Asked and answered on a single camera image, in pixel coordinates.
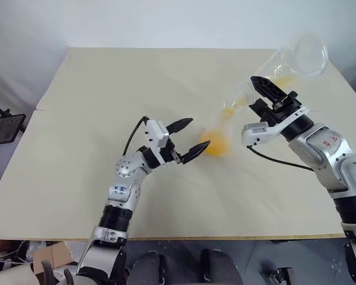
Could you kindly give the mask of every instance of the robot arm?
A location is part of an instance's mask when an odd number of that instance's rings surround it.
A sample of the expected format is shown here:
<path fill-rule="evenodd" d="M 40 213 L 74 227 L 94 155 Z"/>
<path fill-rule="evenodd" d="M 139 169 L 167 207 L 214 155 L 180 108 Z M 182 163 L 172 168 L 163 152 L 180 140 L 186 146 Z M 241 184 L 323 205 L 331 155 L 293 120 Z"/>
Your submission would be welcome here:
<path fill-rule="evenodd" d="M 347 263 L 356 282 L 356 154 L 339 133 L 322 123 L 314 124 L 306 116 L 308 110 L 296 99 L 297 93 L 285 94 L 263 77 L 251 80 L 256 91 L 272 102 L 272 108 L 262 99 L 249 106 L 261 121 L 243 128 L 242 143 L 251 148 L 281 134 L 299 158 L 312 168 L 333 199 L 344 233 L 351 240 L 345 249 L 346 256 L 355 257 Z"/>
<path fill-rule="evenodd" d="M 179 132 L 191 121 L 191 118 L 182 119 L 165 127 L 161 121 L 149 120 L 147 117 L 140 120 L 137 127 L 142 122 L 145 123 L 148 146 L 126 154 L 136 127 L 123 157 L 116 163 L 116 174 L 113 184 L 109 187 L 103 215 L 98 226 L 93 229 L 82 254 L 77 275 L 72 277 L 74 284 L 122 284 L 126 260 L 122 246 L 128 238 L 129 221 L 141 194 L 142 181 L 160 165 L 172 161 L 182 164 L 191 161 L 209 144 L 209 141 L 200 143 L 182 156 L 175 150 L 169 135 Z M 67 284 L 67 281 L 64 280 L 60 284 Z"/>

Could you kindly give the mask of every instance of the white table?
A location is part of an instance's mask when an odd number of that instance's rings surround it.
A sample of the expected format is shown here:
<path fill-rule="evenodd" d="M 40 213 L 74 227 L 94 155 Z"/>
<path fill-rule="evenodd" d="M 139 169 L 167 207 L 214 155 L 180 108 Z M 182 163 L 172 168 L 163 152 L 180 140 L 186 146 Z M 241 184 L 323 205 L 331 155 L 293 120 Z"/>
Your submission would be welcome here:
<path fill-rule="evenodd" d="M 98 222 L 116 160 L 142 115 L 165 124 L 195 118 L 173 135 L 184 153 L 271 50 L 70 49 L 31 118 L 0 182 L 1 239 L 87 239 Z M 297 84 L 298 99 L 356 151 L 356 94 L 332 64 Z M 235 122 L 233 148 L 149 175 L 130 238 L 288 239 L 343 236 L 314 173 L 264 160 L 239 143 L 249 109 Z M 137 133 L 130 151 L 145 144 Z M 261 152 L 301 163 L 283 138 Z"/>

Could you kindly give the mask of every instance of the gray floor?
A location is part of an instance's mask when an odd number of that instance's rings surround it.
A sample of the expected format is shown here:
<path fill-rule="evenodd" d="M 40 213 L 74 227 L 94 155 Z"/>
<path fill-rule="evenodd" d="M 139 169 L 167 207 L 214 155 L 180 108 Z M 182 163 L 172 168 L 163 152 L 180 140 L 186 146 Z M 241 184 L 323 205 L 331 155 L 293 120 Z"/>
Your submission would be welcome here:
<path fill-rule="evenodd" d="M 270 240 L 129 241 L 125 251 L 128 266 L 144 252 L 165 255 L 170 281 L 177 284 L 197 280 L 201 250 L 209 248 L 220 249 L 232 257 L 245 285 L 273 284 L 263 272 L 276 267 L 293 267 L 298 285 L 349 285 L 354 283 L 344 260 L 346 241 L 296 240 L 278 244 Z"/>

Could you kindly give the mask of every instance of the spilled orange liquid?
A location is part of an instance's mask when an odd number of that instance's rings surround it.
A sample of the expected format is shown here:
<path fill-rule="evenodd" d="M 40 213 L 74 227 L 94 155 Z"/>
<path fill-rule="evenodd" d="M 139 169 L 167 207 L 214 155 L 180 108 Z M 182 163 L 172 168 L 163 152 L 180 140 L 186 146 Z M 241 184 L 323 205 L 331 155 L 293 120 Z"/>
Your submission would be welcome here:
<path fill-rule="evenodd" d="M 272 82 L 279 88 L 282 88 L 294 77 L 292 75 L 285 75 L 272 79 Z M 212 156 L 222 156 L 223 154 L 229 152 L 231 148 L 231 138 L 225 130 L 225 124 L 233 117 L 237 109 L 240 107 L 247 106 L 248 102 L 246 97 L 238 98 L 235 103 L 230 108 L 223 108 L 221 119 L 218 125 L 214 129 L 207 129 L 200 137 L 199 142 L 211 141 L 209 146 L 206 148 L 206 152 Z"/>

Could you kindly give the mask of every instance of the cardboard box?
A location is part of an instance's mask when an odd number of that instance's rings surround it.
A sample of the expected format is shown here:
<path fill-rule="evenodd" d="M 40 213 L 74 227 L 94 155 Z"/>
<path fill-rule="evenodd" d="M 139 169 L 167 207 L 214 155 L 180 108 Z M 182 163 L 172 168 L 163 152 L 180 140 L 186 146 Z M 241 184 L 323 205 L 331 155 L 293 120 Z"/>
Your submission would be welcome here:
<path fill-rule="evenodd" d="M 55 245 L 47 246 L 39 251 L 33 252 L 33 271 L 35 274 L 42 273 L 43 267 L 41 262 L 49 260 L 53 268 L 72 263 L 71 251 L 65 242 L 59 242 Z"/>

